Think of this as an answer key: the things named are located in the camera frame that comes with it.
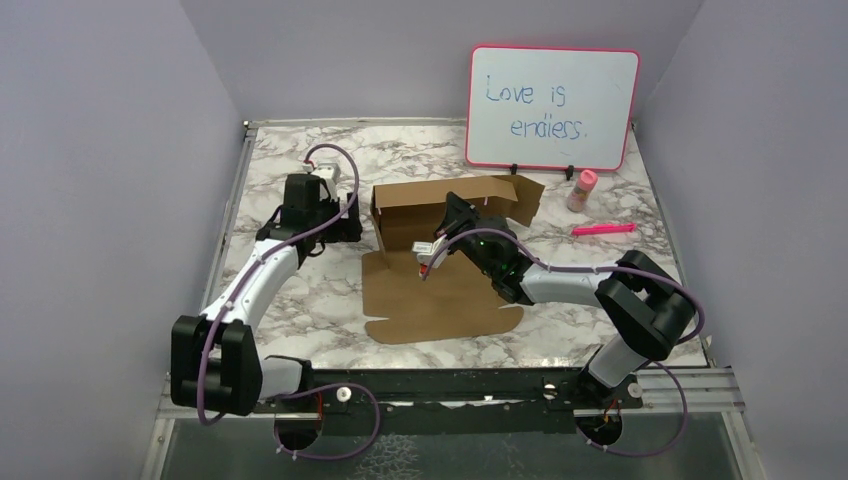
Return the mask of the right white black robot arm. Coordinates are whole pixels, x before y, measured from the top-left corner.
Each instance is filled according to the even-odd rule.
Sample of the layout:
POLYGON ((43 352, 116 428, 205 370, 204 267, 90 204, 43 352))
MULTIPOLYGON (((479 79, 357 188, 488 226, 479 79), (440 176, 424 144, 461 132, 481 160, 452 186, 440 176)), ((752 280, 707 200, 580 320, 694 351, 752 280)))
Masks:
POLYGON ((422 279, 460 252, 509 304, 602 309, 617 334, 590 358, 576 383, 579 398, 592 407, 612 399, 635 371, 667 359, 704 323, 704 309, 695 296, 643 252, 629 250, 605 265, 550 265, 518 240, 505 218, 484 217, 453 192, 446 196, 445 216, 433 242, 416 242, 412 251, 422 279))

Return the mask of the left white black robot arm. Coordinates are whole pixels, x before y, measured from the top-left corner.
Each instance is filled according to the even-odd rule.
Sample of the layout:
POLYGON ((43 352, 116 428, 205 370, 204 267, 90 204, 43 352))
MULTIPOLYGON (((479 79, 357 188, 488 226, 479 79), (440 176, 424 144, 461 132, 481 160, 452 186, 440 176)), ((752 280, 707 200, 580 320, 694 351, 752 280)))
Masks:
POLYGON ((288 176, 284 199, 256 234, 252 253, 233 281, 196 315, 171 330, 170 397, 201 413, 246 416, 277 397, 298 411, 313 401, 308 361, 261 358, 254 332, 284 283, 306 259, 331 243, 357 242, 362 225, 354 194, 338 196, 340 173, 328 164, 288 176))

